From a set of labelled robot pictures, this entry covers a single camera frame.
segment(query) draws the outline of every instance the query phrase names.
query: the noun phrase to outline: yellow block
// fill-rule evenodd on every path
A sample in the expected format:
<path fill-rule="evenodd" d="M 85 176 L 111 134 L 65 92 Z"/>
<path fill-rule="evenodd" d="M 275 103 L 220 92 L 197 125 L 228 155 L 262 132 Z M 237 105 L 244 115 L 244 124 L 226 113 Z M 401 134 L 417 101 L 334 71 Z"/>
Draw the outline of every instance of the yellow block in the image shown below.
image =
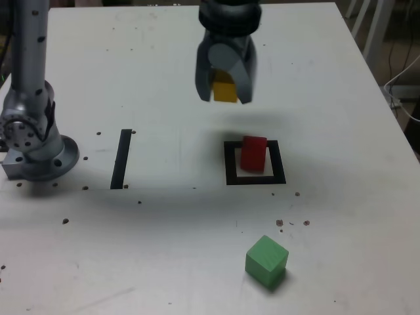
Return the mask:
<path fill-rule="evenodd" d="M 229 73 L 216 70 L 215 79 L 213 80 L 213 98 L 217 102 L 236 103 L 236 87 Z"/>

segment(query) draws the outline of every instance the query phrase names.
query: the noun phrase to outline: white cable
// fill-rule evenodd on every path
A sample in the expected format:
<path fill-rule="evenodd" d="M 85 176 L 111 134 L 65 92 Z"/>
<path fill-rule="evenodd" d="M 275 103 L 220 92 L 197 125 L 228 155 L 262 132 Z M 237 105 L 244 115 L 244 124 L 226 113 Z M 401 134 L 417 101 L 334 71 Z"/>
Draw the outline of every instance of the white cable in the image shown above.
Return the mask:
<path fill-rule="evenodd" d="M 410 69 L 410 67 L 412 65 L 414 65 L 418 60 L 420 59 L 420 55 L 417 56 L 416 59 L 414 59 L 414 61 L 408 65 L 408 67 L 404 70 L 402 70 L 399 74 L 397 74 L 396 76 L 394 76 L 391 80 L 389 80 L 388 82 L 385 83 L 385 85 L 383 86 L 383 90 L 385 91 L 385 93 L 387 93 L 389 95 L 389 97 L 391 97 L 393 100 L 397 101 L 397 104 L 399 104 L 401 106 L 401 109 L 403 110 L 403 112 L 410 117 L 412 120 L 420 123 L 420 119 L 414 118 L 413 116 L 410 115 L 409 112 L 407 112 L 407 110 L 404 108 L 404 106 L 402 105 L 401 101 L 399 99 L 397 99 L 396 97 L 392 96 L 388 91 L 387 91 L 387 86 L 389 83 L 393 82 L 397 77 L 399 77 L 400 75 L 402 75 L 404 72 L 406 72 L 408 69 Z"/>

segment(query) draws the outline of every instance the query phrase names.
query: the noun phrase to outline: red block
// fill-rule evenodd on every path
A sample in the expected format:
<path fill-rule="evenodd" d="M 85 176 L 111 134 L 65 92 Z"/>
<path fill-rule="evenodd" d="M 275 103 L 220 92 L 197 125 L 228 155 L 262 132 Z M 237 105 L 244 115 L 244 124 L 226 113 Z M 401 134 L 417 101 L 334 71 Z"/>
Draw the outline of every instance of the red block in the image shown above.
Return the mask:
<path fill-rule="evenodd" d="M 249 172 L 264 172 L 267 138 L 245 136 L 242 141 L 241 169 Z"/>

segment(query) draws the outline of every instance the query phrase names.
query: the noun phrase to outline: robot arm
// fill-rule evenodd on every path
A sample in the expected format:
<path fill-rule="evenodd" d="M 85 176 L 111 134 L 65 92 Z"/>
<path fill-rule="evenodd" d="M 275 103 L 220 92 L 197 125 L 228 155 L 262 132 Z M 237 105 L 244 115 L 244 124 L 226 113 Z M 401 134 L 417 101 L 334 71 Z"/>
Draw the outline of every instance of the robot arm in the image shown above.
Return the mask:
<path fill-rule="evenodd" d="M 0 115 L 0 137 L 10 148 L 3 168 L 10 179 L 49 180 L 69 171 L 79 150 L 60 135 L 54 91 L 45 81 L 48 0 L 14 0 L 12 84 Z"/>
<path fill-rule="evenodd" d="M 259 27 L 259 0 L 203 0 L 199 21 L 205 27 L 198 47 L 196 88 L 209 101 L 215 70 L 230 74 L 242 104 L 252 101 L 257 54 L 251 34 Z"/>

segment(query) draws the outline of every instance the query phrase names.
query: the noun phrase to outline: white tabletop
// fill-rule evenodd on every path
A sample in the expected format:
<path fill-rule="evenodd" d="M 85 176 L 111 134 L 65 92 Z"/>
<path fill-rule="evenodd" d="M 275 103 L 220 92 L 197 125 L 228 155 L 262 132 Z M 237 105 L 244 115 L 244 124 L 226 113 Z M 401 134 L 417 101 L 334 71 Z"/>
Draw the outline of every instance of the white tabletop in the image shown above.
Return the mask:
<path fill-rule="evenodd" d="M 51 9 L 47 80 L 81 159 L 44 184 L 0 172 L 0 314 L 420 314 L 409 144 L 334 4 L 262 9 L 245 106 L 198 97 L 197 7 Z M 129 189 L 110 190 L 122 129 Z M 243 135 L 278 141 L 287 184 L 226 185 Z M 244 271 L 262 235 L 290 252 L 273 293 Z"/>

